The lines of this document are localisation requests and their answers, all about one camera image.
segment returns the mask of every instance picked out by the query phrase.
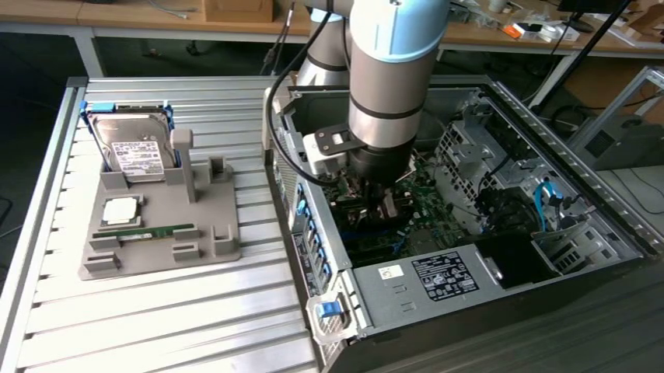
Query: warning label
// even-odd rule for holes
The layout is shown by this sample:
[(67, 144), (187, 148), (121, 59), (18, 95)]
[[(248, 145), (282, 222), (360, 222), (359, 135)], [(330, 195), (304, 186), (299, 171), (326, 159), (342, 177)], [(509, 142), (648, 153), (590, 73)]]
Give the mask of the warning label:
[(115, 142), (113, 153), (127, 176), (164, 173), (164, 164), (156, 141)]
[(455, 251), (414, 260), (413, 267), (434, 302), (479, 290)]

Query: aluminum workbench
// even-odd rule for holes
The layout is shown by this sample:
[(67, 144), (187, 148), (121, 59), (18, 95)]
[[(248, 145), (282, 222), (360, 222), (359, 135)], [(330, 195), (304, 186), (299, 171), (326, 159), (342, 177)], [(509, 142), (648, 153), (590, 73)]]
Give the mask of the aluminum workbench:
[[(69, 80), (0, 304), (2, 373), (318, 371), (262, 166), (270, 84), (267, 77)], [(193, 132), (192, 161), (227, 157), (239, 261), (79, 280), (100, 169), (83, 100), (168, 100), (176, 126)]]

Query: blue tab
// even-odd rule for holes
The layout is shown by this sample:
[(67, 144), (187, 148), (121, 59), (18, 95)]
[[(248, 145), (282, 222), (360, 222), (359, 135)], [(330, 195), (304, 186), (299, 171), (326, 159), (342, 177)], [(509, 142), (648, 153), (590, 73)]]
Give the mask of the blue tab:
[(318, 305), (318, 317), (326, 318), (339, 316), (343, 313), (340, 303), (338, 301), (324, 302)]
[(93, 103), (91, 112), (92, 113), (113, 113), (115, 112), (115, 104), (113, 103)]
[(298, 203), (298, 208), (295, 210), (295, 212), (298, 213), (298, 215), (302, 215), (302, 213), (304, 212), (304, 208), (307, 207), (307, 201), (306, 200), (302, 200), (299, 203)]

